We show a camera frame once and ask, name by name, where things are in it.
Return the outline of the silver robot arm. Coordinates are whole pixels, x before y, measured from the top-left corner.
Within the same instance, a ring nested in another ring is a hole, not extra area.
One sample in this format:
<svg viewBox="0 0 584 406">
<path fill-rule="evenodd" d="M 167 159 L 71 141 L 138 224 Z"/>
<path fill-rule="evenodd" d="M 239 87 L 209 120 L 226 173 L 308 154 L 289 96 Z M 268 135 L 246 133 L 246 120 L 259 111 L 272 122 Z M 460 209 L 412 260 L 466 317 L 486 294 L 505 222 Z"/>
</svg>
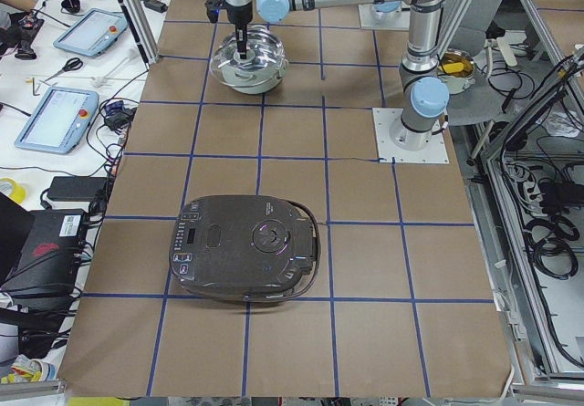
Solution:
<svg viewBox="0 0 584 406">
<path fill-rule="evenodd" d="M 390 127 L 391 141 L 406 151 L 419 151 L 427 146 L 433 135 L 433 126 L 444 114 L 449 101 L 448 89 L 436 75 L 444 0 L 207 0 L 205 6 L 210 21 L 216 21 L 219 12 L 225 11 L 235 27 L 235 50 L 231 55 L 234 72 L 231 77 L 226 77 L 218 69 L 215 75 L 226 86 L 240 92 L 256 94 L 265 91 L 263 81 L 255 78 L 250 70 L 256 59 L 248 40 L 248 26 L 254 13 L 274 24 L 297 10 L 392 2 L 409 5 L 410 23 L 407 50 L 400 64 L 406 106 Z"/>
</svg>

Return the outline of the white arm baseplate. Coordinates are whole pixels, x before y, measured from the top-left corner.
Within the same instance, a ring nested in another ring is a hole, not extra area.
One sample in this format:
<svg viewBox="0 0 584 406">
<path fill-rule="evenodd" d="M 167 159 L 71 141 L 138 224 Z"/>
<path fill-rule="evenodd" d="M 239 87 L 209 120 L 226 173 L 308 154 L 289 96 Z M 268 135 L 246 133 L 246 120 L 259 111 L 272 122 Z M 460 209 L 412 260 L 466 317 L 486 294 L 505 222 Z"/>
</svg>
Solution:
<svg viewBox="0 0 584 406">
<path fill-rule="evenodd" d="M 410 25 L 410 9 L 401 5 L 390 12 L 376 10 L 374 5 L 358 5 L 360 28 L 369 30 L 405 31 Z"/>
<path fill-rule="evenodd" d="M 373 108 L 378 159 L 387 163 L 448 164 L 439 120 L 430 131 L 418 133 L 402 124 L 402 109 Z"/>
</svg>

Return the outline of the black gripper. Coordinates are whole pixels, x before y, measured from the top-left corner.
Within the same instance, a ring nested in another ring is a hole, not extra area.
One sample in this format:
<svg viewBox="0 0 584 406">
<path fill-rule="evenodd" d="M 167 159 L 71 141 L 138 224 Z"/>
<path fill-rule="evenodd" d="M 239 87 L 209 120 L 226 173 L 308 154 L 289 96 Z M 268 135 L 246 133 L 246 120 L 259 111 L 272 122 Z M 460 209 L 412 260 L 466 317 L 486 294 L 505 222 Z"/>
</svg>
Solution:
<svg viewBox="0 0 584 406">
<path fill-rule="evenodd" d="M 228 20 L 235 27 L 235 41 L 240 58 L 247 58 L 247 25 L 252 21 L 252 3 L 245 5 L 226 4 Z"/>
</svg>

